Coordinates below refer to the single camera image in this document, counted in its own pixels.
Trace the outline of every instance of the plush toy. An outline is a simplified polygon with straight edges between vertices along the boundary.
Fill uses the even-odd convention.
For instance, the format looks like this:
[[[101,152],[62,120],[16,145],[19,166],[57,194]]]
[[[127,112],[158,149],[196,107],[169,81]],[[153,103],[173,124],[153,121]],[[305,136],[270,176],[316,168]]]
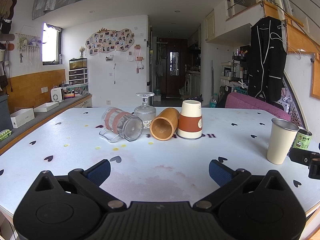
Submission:
[[[33,37],[29,42],[29,45],[33,45],[34,47],[38,47],[39,44],[42,44],[42,41],[38,37]]]

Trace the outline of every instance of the pink cushion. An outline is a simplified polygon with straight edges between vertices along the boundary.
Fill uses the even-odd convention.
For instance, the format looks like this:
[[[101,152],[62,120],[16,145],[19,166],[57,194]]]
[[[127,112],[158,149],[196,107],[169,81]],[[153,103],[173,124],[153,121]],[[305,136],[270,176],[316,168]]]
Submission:
[[[232,92],[228,95],[225,108],[260,109],[287,121],[290,121],[291,119],[289,114],[273,105],[235,92]]]

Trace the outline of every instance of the gray storage box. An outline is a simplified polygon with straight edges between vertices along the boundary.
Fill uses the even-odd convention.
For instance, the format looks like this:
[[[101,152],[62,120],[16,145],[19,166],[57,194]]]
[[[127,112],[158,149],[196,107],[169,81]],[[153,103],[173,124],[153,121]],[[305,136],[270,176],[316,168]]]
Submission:
[[[0,132],[13,129],[7,99],[7,95],[0,96]]]

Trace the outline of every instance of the black coat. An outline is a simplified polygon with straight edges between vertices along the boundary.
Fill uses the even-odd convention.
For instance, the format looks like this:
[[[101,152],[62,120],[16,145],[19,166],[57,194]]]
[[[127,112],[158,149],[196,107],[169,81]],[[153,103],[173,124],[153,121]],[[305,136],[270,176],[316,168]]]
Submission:
[[[283,22],[272,17],[262,18],[251,28],[250,51],[247,55],[248,95],[264,98],[268,103],[281,98],[287,57],[282,42],[282,28]]]

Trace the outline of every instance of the screw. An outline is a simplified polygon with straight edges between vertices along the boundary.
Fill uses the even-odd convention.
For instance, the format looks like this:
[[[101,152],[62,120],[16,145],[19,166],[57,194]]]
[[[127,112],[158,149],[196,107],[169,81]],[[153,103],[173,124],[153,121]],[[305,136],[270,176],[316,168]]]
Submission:
[[[209,202],[207,200],[200,200],[196,203],[196,207],[202,208],[202,209],[208,209],[208,208],[212,207],[212,204],[211,204],[211,202]]]
[[[124,203],[121,200],[111,200],[108,202],[108,206],[112,209],[121,208]]]

